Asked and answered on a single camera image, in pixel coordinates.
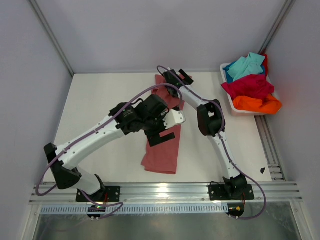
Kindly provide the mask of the salmon pink t shirt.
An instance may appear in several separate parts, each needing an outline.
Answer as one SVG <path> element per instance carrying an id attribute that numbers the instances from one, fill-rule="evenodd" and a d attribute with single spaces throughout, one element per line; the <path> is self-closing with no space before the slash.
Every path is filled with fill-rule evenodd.
<path id="1" fill-rule="evenodd" d="M 155 84 L 158 85 L 161 83 L 165 83 L 165 78 L 156 74 Z M 171 96 L 165 86 L 154 88 L 151 93 L 161 97 L 167 103 L 170 110 L 180 103 L 180 99 Z M 160 136 L 162 137 L 171 133 L 174 133 L 175 138 L 162 144 L 150 147 L 147 141 L 146 153 L 141 162 L 145 171 L 160 174 L 176 174 L 181 139 L 181 125 L 162 132 Z"/>

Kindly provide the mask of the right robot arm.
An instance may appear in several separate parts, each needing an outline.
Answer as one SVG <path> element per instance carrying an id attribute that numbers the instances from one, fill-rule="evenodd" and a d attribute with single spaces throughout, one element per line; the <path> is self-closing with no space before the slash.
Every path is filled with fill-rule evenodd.
<path id="1" fill-rule="evenodd" d="M 213 146 L 222 170 L 224 194 L 228 199 L 243 200 L 248 186 L 247 179 L 233 160 L 233 155 L 226 137 L 226 121 L 220 102 L 209 100 L 192 88 L 194 80 L 184 70 L 179 74 L 173 69 L 163 67 L 161 74 L 165 82 L 174 85 L 180 91 L 182 99 L 197 113 L 198 128 Z"/>

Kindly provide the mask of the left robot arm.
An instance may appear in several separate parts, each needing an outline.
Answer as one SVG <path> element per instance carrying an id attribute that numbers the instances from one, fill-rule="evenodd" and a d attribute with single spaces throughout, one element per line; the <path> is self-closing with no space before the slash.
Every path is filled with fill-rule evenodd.
<path id="1" fill-rule="evenodd" d="M 59 146 L 48 143 L 44 147 L 58 189 L 79 189 L 99 201 L 105 195 L 100 177 L 78 167 L 86 157 L 112 141 L 139 131 L 144 131 L 151 147 L 175 138 L 174 133 L 160 134 L 185 121 L 180 111 L 170 110 L 157 95 L 139 99 L 138 103 L 137 106 L 120 103 L 103 121 L 77 139 Z"/>

